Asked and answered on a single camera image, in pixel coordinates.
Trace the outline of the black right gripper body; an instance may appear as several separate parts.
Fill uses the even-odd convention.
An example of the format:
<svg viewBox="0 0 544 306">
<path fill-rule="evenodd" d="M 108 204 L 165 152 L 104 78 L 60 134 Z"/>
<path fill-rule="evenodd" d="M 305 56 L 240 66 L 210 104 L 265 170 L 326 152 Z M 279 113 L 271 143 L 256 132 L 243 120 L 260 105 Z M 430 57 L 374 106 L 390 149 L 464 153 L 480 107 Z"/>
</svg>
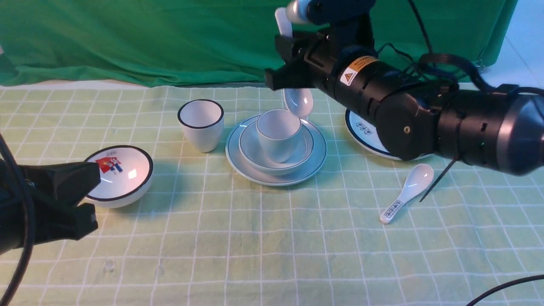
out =
<svg viewBox="0 0 544 306">
<path fill-rule="evenodd" d="M 371 17 L 360 15 L 309 36 L 308 46 L 295 60 L 295 87 L 324 92 L 350 87 L 364 68 L 376 62 Z"/>
</svg>

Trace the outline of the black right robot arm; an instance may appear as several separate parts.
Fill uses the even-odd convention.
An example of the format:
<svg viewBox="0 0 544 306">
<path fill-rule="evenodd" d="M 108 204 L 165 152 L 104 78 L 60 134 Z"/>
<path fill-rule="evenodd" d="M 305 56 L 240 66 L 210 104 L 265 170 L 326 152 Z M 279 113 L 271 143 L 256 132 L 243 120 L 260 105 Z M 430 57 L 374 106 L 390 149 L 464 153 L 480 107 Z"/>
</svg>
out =
<svg viewBox="0 0 544 306">
<path fill-rule="evenodd" d="M 272 90 L 317 88 L 376 128 L 393 157 L 430 154 L 513 176 L 543 167 L 543 91 L 492 87 L 478 69 L 451 54 L 424 54 L 423 82 L 379 61 L 368 15 L 358 28 L 276 35 L 285 61 L 266 71 Z M 80 240 L 97 229 L 94 204 L 133 202 L 151 180 L 151 157 L 137 147 L 108 147 L 83 162 L 28 166 L 37 217 L 34 243 Z"/>
</svg>

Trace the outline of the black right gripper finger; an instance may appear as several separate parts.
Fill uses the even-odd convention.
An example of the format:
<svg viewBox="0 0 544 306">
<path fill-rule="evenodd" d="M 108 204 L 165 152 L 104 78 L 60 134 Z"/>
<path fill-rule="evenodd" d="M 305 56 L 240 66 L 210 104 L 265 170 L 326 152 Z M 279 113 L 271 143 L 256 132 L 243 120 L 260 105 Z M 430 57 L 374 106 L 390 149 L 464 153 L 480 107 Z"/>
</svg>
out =
<svg viewBox="0 0 544 306">
<path fill-rule="evenodd" d="M 324 35 L 320 32 L 294 32 L 292 37 L 277 34 L 274 38 L 275 50 L 286 63 L 319 64 L 313 58 L 317 45 Z"/>
<path fill-rule="evenodd" d="M 282 89 L 313 88 L 317 64 L 304 59 L 295 59 L 278 69 L 264 70 L 265 85 L 272 91 Z"/>
</svg>

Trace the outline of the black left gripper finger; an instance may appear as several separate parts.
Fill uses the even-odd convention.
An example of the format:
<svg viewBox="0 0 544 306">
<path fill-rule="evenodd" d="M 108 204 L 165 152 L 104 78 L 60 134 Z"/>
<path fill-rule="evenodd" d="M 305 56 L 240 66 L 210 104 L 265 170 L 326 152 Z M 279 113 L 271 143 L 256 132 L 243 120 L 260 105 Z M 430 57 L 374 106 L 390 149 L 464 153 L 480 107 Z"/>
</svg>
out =
<svg viewBox="0 0 544 306">
<path fill-rule="evenodd" d="M 79 241 L 98 229 L 95 205 L 70 207 L 59 203 L 35 203 L 35 243 Z"/>
<path fill-rule="evenodd" d="M 54 207 L 77 207 L 101 182 L 95 162 L 19 165 L 19 170 L 32 198 Z"/>
</svg>

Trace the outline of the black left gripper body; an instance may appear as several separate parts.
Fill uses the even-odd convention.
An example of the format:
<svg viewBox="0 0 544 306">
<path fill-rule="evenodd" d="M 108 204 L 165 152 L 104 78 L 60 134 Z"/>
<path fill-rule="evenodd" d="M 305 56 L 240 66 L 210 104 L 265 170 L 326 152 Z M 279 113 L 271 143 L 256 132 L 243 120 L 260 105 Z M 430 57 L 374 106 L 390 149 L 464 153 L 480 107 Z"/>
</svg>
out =
<svg viewBox="0 0 544 306">
<path fill-rule="evenodd" d="M 31 168 L 41 170 L 46 169 L 51 164 L 41 165 L 20 165 L 20 169 L 23 173 L 23 177 L 26 179 L 31 178 Z M 25 217 L 23 213 L 23 207 L 21 204 L 21 196 L 12 189 L 14 188 L 14 182 L 12 176 L 9 174 L 4 159 L 1 160 L 1 206 L 0 206 L 0 254 L 6 254 L 11 250 L 21 248 L 23 244 L 23 235 L 25 233 Z M 35 245 L 41 245 L 50 243 L 45 233 L 45 225 L 42 217 L 45 215 L 38 214 L 37 236 L 34 242 Z"/>
</svg>

